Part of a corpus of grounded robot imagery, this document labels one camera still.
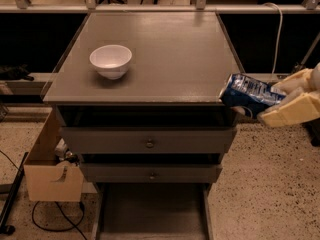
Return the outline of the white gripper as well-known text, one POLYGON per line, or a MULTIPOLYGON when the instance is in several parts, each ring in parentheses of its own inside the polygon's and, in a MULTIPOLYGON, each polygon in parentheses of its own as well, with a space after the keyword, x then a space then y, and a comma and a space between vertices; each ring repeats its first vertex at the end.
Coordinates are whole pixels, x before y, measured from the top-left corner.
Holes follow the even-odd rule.
POLYGON ((320 62, 276 83, 275 88, 288 94, 279 104, 258 114, 268 127, 283 127, 309 122, 320 117, 320 62))

